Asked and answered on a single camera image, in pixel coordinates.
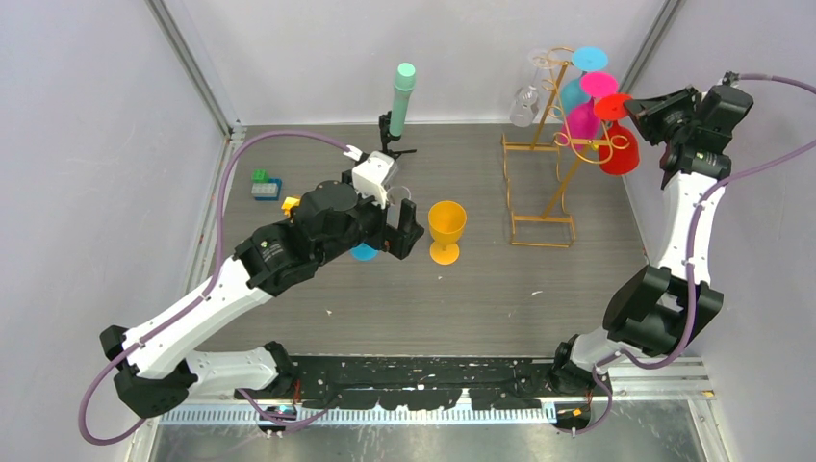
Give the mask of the clear wine glass front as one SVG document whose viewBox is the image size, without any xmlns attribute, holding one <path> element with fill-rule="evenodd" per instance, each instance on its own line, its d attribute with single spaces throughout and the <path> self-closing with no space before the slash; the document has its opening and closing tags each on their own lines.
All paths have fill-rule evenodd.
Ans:
<svg viewBox="0 0 816 462">
<path fill-rule="evenodd" d="M 387 199 L 390 205 L 399 206 L 403 200 L 411 200 L 411 191 L 405 186 L 392 186 L 387 190 Z"/>
</svg>

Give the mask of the orange wine glass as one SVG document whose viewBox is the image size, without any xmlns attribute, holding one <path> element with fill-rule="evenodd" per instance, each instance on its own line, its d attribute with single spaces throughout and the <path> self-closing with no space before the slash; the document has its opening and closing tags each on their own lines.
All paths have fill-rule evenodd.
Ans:
<svg viewBox="0 0 816 462">
<path fill-rule="evenodd" d="M 467 224 L 467 213 L 462 205 L 451 200 L 434 204 L 428 212 L 432 244 L 431 259 L 443 266 L 451 265 L 460 255 L 458 241 Z"/>
</svg>

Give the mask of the blue wine glass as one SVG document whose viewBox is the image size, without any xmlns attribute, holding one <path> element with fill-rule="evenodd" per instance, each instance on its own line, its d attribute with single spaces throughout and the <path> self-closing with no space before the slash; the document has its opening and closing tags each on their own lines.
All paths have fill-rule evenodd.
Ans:
<svg viewBox="0 0 816 462">
<path fill-rule="evenodd" d="M 351 248 L 349 253 L 355 260 L 366 262 L 373 260 L 379 251 L 367 244 L 359 244 Z"/>
</svg>

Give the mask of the red wine glass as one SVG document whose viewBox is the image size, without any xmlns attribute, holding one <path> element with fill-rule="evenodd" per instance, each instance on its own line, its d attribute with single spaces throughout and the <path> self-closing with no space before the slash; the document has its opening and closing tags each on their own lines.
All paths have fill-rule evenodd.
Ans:
<svg viewBox="0 0 816 462">
<path fill-rule="evenodd" d="M 600 169 L 613 176 L 629 174 L 640 164 L 639 145 L 630 130 L 620 123 L 627 116 L 625 102 L 632 99 L 627 93 L 614 93 L 595 104 L 594 114 L 606 123 L 607 145 L 598 148 Z"/>
</svg>

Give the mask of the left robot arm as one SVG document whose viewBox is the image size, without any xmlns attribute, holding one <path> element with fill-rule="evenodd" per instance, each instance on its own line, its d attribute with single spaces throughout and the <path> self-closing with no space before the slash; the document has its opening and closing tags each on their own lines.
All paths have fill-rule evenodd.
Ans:
<svg viewBox="0 0 816 462">
<path fill-rule="evenodd" d="M 389 207 L 346 183 L 325 181 L 306 192 L 287 218 L 262 226 L 195 291 L 151 321 L 130 329 L 111 326 L 100 335 L 106 355 L 118 362 L 120 400 L 139 417 L 163 415 L 187 398 L 263 390 L 284 398 L 295 383 L 287 351 L 270 342 L 248 351 L 204 352 L 199 346 L 244 313 L 313 278 L 318 269 L 366 244 L 405 259 L 424 229 L 416 205 L 399 204 L 397 225 Z"/>
</svg>

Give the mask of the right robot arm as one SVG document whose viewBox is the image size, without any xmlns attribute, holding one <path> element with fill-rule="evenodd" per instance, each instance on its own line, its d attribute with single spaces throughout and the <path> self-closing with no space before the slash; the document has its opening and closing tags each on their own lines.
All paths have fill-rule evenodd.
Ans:
<svg viewBox="0 0 816 462">
<path fill-rule="evenodd" d="M 724 150 L 752 106 L 748 93 L 729 84 L 647 99 L 609 95 L 596 103 L 601 120 L 627 116 L 646 142 L 665 146 L 664 236 L 655 264 L 614 293 L 601 326 L 558 346 L 547 378 L 555 393 L 593 391 L 622 359 L 647 370 L 665 367 L 719 314 L 724 296 L 711 288 L 708 269 L 711 228 L 731 174 Z"/>
</svg>

